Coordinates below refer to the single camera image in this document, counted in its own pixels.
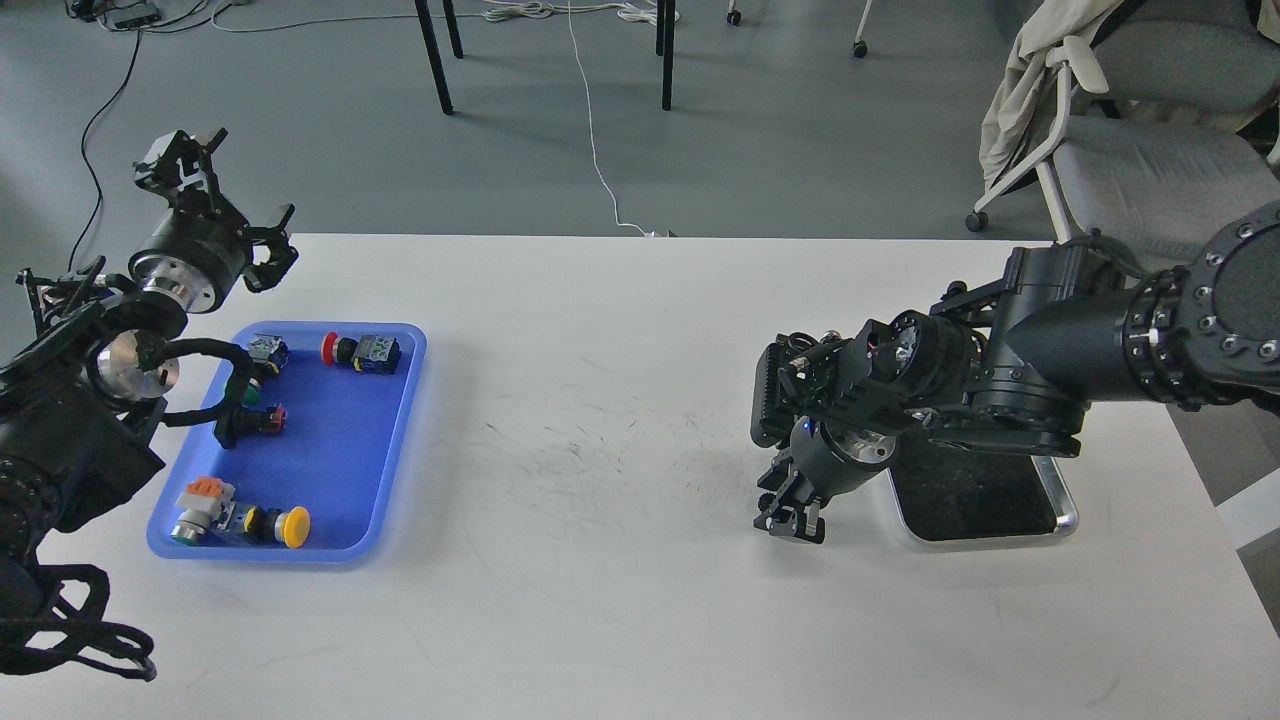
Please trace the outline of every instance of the blue tray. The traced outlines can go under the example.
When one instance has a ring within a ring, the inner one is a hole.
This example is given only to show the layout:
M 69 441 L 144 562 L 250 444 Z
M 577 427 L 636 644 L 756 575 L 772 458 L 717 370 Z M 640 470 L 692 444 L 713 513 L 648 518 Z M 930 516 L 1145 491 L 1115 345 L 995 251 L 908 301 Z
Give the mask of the blue tray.
M 342 337 L 394 337 L 402 357 L 393 375 L 360 374 L 320 361 L 320 341 L 329 331 Z M 287 420 L 278 436 L 239 438 L 223 450 L 212 425 L 187 434 L 178 460 L 147 523 L 147 544 L 160 557 L 247 562 L 347 562 L 369 551 L 381 532 L 387 500 L 396 479 L 404 424 L 422 370 L 426 336 L 401 323 L 310 323 L 264 320 L 236 333 L 244 345 L 255 334 L 275 334 L 289 346 L 280 377 L 262 383 L 259 406 L 283 404 Z M 223 363 L 205 396 L 218 402 L 230 375 Z M 236 498 L 262 507 L 311 512 L 311 534 L 297 550 L 284 546 L 237 546 L 206 536 L 189 547 L 169 537 L 182 510 L 178 496 L 198 475 L 236 486 Z

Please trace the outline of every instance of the chair seat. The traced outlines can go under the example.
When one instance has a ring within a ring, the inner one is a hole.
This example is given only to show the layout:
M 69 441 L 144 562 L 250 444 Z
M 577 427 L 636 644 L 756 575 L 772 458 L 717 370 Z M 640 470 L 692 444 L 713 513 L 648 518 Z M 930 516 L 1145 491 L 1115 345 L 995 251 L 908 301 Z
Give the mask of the chair seat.
M 1224 225 L 1280 199 L 1245 141 L 1196 126 L 1073 117 L 1053 168 L 1075 223 L 1148 269 L 1194 260 Z

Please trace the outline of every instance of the gray floor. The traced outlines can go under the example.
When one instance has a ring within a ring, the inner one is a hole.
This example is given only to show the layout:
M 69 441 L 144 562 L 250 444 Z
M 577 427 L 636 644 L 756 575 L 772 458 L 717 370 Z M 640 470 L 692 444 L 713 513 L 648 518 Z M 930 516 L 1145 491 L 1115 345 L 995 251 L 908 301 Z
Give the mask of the gray floor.
M 189 1 L 156 4 L 173 17 Z M 724 5 L 678 3 L 671 113 L 658 106 L 653 28 L 575 17 L 599 160 L 625 220 L 680 236 L 968 236 L 978 122 L 1016 27 L 998 12 L 1009 3 L 878 3 L 858 61 L 860 3 L 742 0 L 741 27 L 724 23 Z M 411 12 L 404 0 L 257 0 L 221 23 Z M 128 90 L 90 136 L 106 202 L 79 258 L 105 254 L 122 269 L 163 211 L 133 187 L 131 161 L 168 131 L 221 126 L 227 193 L 257 222 L 296 202 L 294 232 L 632 233 L 614 227 L 591 167 L 566 18 L 466 18 L 462 38 L 467 58 L 445 58 L 458 108 L 447 118 L 413 19 L 146 36 Z M 0 273 L 65 266 L 93 204 L 79 135 L 132 45 L 67 19 L 60 3 L 0 0 Z M 1050 237 L 1038 191 L 1004 199 L 987 236 Z M 0 356 L 28 340 L 20 288 L 0 284 Z M 1215 501 L 1280 457 L 1270 416 L 1233 409 L 1179 427 Z M 1221 437 L 1254 439 L 1224 454 Z

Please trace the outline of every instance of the chair armrest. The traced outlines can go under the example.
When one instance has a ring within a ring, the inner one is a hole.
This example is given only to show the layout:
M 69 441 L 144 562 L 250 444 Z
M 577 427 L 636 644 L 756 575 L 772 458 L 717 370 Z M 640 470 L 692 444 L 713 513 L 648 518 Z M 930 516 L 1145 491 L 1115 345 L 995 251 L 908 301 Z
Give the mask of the chair armrest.
M 1276 104 L 1276 111 L 1280 113 L 1280 102 Z M 1280 167 L 1280 135 L 1276 135 L 1276 143 L 1271 146 L 1271 152 L 1267 152 L 1267 165 L 1272 170 Z
M 1080 36 L 1069 35 L 1064 37 L 1062 45 L 1050 50 L 1044 61 L 1050 67 L 1066 63 L 1071 68 L 1071 74 L 1075 76 L 1076 82 L 1079 82 L 1085 92 L 1105 95 L 1110 90 L 1107 76 L 1102 72 L 1102 65 L 1098 64 L 1097 55 L 1093 54 L 1093 49 Z

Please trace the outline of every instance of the power strip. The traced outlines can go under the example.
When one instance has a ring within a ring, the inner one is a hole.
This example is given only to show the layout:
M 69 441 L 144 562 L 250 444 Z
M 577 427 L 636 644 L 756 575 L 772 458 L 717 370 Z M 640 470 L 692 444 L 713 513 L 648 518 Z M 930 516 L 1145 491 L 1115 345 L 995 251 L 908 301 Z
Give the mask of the power strip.
M 111 27 L 115 29 L 134 29 L 156 22 L 160 22 L 160 9 L 151 3 L 122 8 L 111 15 Z

